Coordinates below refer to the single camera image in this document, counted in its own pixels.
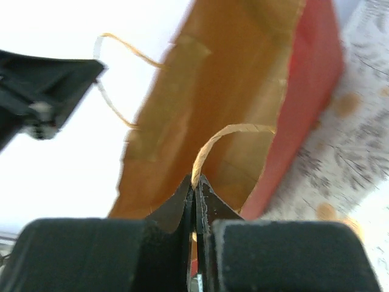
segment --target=brown paper bag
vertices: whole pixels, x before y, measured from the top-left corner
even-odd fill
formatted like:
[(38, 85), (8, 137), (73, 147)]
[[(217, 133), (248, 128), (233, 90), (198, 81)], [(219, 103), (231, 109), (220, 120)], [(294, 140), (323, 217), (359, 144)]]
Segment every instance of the brown paper bag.
[[(197, 0), (129, 133), (110, 217), (142, 218), (176, 190), (228, 124), (277, 126), (304, 0)], [(202, 172), (233, 209), (264, 168), (274, 134), (222, 138)]]

